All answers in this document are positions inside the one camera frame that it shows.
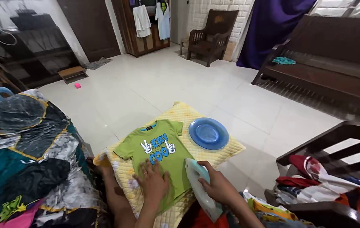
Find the white tile floor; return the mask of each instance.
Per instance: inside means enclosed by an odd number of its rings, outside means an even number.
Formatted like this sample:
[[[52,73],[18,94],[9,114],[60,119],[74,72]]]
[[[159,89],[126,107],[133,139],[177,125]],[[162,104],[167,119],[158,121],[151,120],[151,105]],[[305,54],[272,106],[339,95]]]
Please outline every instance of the white tile floor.
[[[135,58],[120,55],[88,78],[39,89],[71,117],[94,154],[183,101],[221,122],[247,149],[219,168],[238,190],[263,197],[279,175],[275,159],[342,120],[251,85],[257,70],[217,60],[187,61],[172,44]]]

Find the pink object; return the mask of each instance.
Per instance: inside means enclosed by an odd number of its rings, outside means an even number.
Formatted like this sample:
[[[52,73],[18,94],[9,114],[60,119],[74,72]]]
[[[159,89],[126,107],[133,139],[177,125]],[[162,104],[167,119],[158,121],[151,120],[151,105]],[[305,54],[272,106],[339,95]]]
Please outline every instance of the pink object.
[[[40,205],[42,204],[43,199],[40,199],[33,205],[32,208],[25,211],[22,215],[19,215],[18,217],[11,219],[6,222],[0,223],[0,228],[29,228],[29,226],[33,222],[33,217],[35,216],[36,211],[39,209]]]

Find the yellow quilted pad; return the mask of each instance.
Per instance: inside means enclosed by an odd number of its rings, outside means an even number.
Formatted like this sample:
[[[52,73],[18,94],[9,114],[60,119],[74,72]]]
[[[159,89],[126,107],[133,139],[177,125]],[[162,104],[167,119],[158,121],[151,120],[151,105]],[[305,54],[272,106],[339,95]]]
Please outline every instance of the yellow quilted pad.
[[[193,122],[193,120],[199,117],[203,116],[192,107],[183,102],[176,101],[171,109],[165,111],[156,119],[169,119],[171,121],[183,122],[183,134],[182,136],[179,136],[180,140],[196,160],[207,160],[214,168],[218,167],[219,164],[245,149],[245,147],[232,136],[229,138],[228,145],[217,151],[206,150],[198,146],[191,139],[190,134],[188,133],[188,126],[190,126],[190,123]],[[150,121],[144,125],[144,127],[150,126],[154,121],[156,121],[156,119]],[[132,160],[123,160],[113,152],[114,148],[116,148],[123,140],[124,138],[114,145],[105,148],[99,155],[96,156],[94,164],[99,165],[99,162],[103,159],[104,155],[107,154],[109,161],[115,170],[116,180],[125,192],[125,196],[129,200],[133,212],[136,216],[138,216],[143,205],[143,194],[136,180],[132,177],[132,174],[134,174]],[[191,190],[187,191],[183,198],[173,207],[157,216],[153,227],[176,228],[194,201],[195,197],[193,192]]]

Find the blue plastic plate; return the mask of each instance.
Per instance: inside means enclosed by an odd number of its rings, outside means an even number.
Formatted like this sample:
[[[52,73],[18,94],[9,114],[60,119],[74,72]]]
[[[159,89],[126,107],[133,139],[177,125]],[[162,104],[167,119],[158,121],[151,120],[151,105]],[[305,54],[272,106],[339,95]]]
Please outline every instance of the blue plastic plate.
[[[188,132],[195,143],[208,150],[222,149],[229,141],[226,128],[220,122],[207,117],[191,122]]]

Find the small wooden stool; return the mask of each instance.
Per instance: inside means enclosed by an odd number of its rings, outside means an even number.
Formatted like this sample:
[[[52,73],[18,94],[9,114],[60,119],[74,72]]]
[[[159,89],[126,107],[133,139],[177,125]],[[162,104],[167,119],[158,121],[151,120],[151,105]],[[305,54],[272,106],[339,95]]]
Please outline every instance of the small wooden stool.
[[[81,66],[75,66],[59,71],[58,73],[66,84],[88,77],[88,75],[85,73],[85,69],[83,69]]]
[[[180,40],[180,55],[181,56],[183,55],[183,44],[184,44],[184,47],[188,47],[188,39],[187,38],[182,38]]]

